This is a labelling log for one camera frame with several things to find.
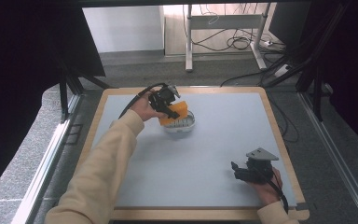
beige sweater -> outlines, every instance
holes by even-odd
[[[114,121],[69,182],[59,204],[48,211],[45,223],[108,223],[136,136],[144,127],[132,110]],[[258,214],[263,223],[297,223],[289,219],[280,203],[270,204]]]

white metal stand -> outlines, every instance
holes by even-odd
[[[251,15],[226,15],[221,16],[219,20],[210,24],[209,21],[214,19],[214,16],[191,16],[192,5],[188,5],[187,11],[187,43],[186,43],[186,71],[193,71],[193,44],[191,41],[192,30],[210,30],[210,29],[258,29],[255,41],[250,43],[252,52],[254,53],[258,67],[263,70],[266,69],[263,57],[258,49],[261,35],[263,34],[264,26],[269,14],[270,3],[267,3],[266,10],[263,14]]]

person's left hand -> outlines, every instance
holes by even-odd
[[[147,93],[145,93],[141,98],[139,98],[135,104],[133,104],[133,106],[130,107],[131,110],[135,111],[139,117],[141,117],[141,119],[143,121],[147,121],[151,118],[166,118],[168,117],[168,115],[161,113],[161,112],[157,112],[156,110],[154,110],[152,108],[152,106],[149,103],[149,95],[153,92],[154,90],[148,91]]]

wooden frame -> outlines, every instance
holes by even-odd
[[[133,94],[142,91],[144,88],[122,88],[122,89],[109,89],[103,92],[103,96],[98,105],[94,119],[89,129],[85,145],[83,147],[77,167],[88,157],[95,133],[97,131],[101,116],[103,114],[104,105],[109,95],[118,94]],[[244,92],[257,92],[260,94],[263,105],[266,109],[269,124],[273,131],[275,140],[280,150],[283,164],[286,168],[287,174],[293,191],[296,197],[297,204],[305,204],[305,198],[296,178],[296,173],[293,165],[287,154],[278,124],[275,120],[272,108],[269,104],[269,99],[264,89],[259,87],[177,87],[177,90],[183,93],[197,94],[197,93],[244,93]],[[256,208],[244,209],[115,209],[112,214],[114,220],[255,220],[258,219]],[[305,220],[310,216],[310,211],[306,208],[297,210],[296,208],[289,210],[289,217]]]

yellow sponge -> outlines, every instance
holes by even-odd
[[[186,101],[182,101],[182,102],[179,102],[175,105],[169,105],[168,108],[171,110],[171,111],[175,111],[176,113],[179,114],[179,118],[177,119],[173,119],[173,118],[170,118],[170,119],[159,119],[159,124],[161,126],[164,126],[164,125],[167,125],[167,124],[170,124],[176,120],[179,120],[179,119],[184,119],[185,117],[187,117],[187,104],[186,104]]]

